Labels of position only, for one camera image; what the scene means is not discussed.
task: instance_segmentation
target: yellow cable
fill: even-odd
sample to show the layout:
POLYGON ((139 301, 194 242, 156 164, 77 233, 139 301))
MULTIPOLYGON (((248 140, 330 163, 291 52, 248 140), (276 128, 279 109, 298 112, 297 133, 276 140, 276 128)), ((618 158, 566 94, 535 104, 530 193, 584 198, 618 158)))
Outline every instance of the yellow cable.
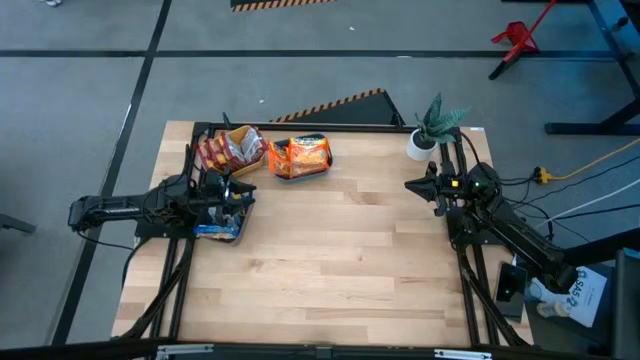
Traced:
POLYGON ((601 157, 601 158, 599 158, 599 159, 597 159, 597 160, 592 161, 592 162, 591 162, 591 163, 589 163, 588 165, 585 165, 585 166, 581 167, 580 169, 578 169, 578 170, 576 170, 576 171, 572 172, 572 173, 571 173, 571 174, 569 174, 569 175, 565 175, 565 176, 553 176, 553 175, 549 174, 547 178, 548 178, 549 180, 567 180, 568 178, 570 178, 570 177, 572 177, 572 176, 575 176, 575 175, 577 175, 577 174, 579 174, 579 173, 581 173, 581 172, 583 172, 583 171, 587 170, 588 168, 590 168, 590 167, 592 167, 592 166, 594 166, 594 165, 598 164, 599 162, 601 162, 601 161, 603 161, 603 160, 605 160, 605 159, 608 159, 608 158, 610 158, 611 156, 613 156, 613 155, 615 155, 615 154, 618 154, 618 153, 621 153, 621 152, 623 152, 623 151, 627 150, 628 148, 632 147, 633 145, 635 145, 635 144, 637 144, 637 143, 640 143, 640 138, 633 140, 632 142, 628 143, 627 145, 625 145, 625 146, 621 147, 621 148, 620 148, 620 149, 618 149, 618 150, 612 151, 612 152, 608 153, 607 155, 605 155, 605 156, 603 156, 603 157, 601 157))

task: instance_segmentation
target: warning stripe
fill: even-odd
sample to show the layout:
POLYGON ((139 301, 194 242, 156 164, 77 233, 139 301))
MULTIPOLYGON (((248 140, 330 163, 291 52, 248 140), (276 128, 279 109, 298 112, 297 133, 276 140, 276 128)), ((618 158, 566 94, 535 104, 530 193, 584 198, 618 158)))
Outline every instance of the warning stripe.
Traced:
POLYGON ((263 1, 253 4, 236 5, 231 8, 232 12, 243 12, 263 9, 275 9, 289 6, 311 5, 325 2, 335 2, 338 0, 274 0, 263 1))
POLYGON ((329 109, 334 108, 334 107, 336 107, 338 105, 344 105, 346 103, 350 103, 350 102, 353 102, 353 101, 364 99, 364 98, 369 97, 371 95, 383 94, 385 92, 386 92, 386 90, 382 89, 382 88, 377 88, 375 90, 365 91, 363 93, 356 94, 356 95, 353 95, 353 96, 347 96, 344 99, 332 101, 332 102, 330 102, 328 104, 322 104, 322 105, 314 106, 314 107, 312 107, 310 109, 305 109, 305 110, 298 111, 297 113, 293 113, 293 114, 289 114, 289 115, 285 115, 285 116, 280 116, 279 118, 275 118, 275 119, 269 120, 269 122, 284 123, 284 122, 292 121, 294 119, 297 119, 297 118, 300 118, 300 117, 303 117, 303 116, 306 116, 306 115, 310 115, 310 114, 317 113, 317 112, 324 111, 324 110, 329 110, 329 109))

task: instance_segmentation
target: red stand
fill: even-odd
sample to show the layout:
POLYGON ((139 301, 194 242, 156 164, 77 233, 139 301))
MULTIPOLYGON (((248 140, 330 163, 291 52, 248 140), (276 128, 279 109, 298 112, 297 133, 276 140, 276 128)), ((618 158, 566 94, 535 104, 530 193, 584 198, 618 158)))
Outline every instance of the red stand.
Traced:
POLYGON ((516 21, 509 23, 505 32, 491 39, 491 42, 495 44, 507 37, 513 44, 513 48, 502 59, 500 65, 498 65, 491 75, 489 75, 489 80, 494 80, 502 74, 502 72, 506 70, 507 65, 511 65, 513 62, 517 61, 523 51, 534 53, 540 52, 538 45, 533 40, 532 34, 556 2, 558 2, 558 0, 551 0, 551 2, 549 2, 549 5, 547 5, 538 20, 536 20, 535 24, 531 27, 531 31, 527 30, 527 26, 522 21, 516 21))

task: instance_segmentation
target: white cable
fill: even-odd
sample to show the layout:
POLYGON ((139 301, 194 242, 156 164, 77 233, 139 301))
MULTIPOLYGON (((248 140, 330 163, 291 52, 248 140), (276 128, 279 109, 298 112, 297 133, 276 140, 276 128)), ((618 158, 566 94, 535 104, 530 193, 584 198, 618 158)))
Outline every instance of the white cable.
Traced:
POLYGON ((627 186, 623 187, 622 189, 619 189, 619 190, 616 190, 616 191, 612 192, 611 194, 605 195, 605 196, 600 197, 600 198, 597 198, 597 199, 595 199, 595 200, 591 200, 591 201, 589 201, 589 202, 588 202, 588 203, 586 203, 586 204, 583 204, 583 205, 580 205, 580 206, 576 206, 576 207, 574 207, 573 209, 570 209, 570 210, 567 210, 567 211, 565 211, 565 212, 563 212, 563 213, 560 213, 560 214, 558 214, 558 215, 556 215, 556 216, 552 217, 551 219, 545 220, 545 221, 541 222, 540 224, 536 225, 536 229, 537 229, 537 228, 539 228, 540 226, 542 226, 542 225, 544 225, 544 224, 548 223, 549 221, 553 221, 553 220, 555 220, 555 219, 557 219, 557 218, 559 218, 559 217, 561 217, 561 216, 567 215, 567 214, 572 213, 572 212, 574 212, 574 211, 576 211, 576 210, 580 210, 580 209, 582 209, 583 207, 587 207, 587 206, 589 206, 589 205, 593 205, 593 204, 595 204, 595 203, 597 203, 597 202, 599 202, 599 201, 601 201, 601 200, 604 200, 604 199, 610 198, 610 197, 612 197, 612 196, 615 196, 615 195, 617 195, 617 194, 619 194, 619 193, 621 193, 621 192, 623 192, 623 191, 627 190, 628 188, 630 188, 630 187, 632 187, 632 186, 634 186, 634 185, 636 185, 636 184, 638 184, 638 183, 640 183, 640 179, 638 179, 638 180, 636 180, 636 181, 632 182, 631 184, 629 184, 629 185, 627 185, 627 186))

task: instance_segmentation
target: green plant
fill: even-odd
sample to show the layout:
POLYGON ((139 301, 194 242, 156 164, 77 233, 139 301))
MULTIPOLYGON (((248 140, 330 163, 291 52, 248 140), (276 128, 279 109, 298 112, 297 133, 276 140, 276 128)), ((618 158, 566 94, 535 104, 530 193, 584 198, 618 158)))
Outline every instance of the green plant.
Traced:
POLYGON ((453 110, 447 114, 440 115, 442 107, 442 94, 438 93, 429 110, 422 120, 418 119, 418 129, 420 140, 424 143, 436 142, 446 144, 454 142, 455 138, 447 133, 447 131, 458 125, 460 120, 469 112, 470 107, 465 109, 453 110))

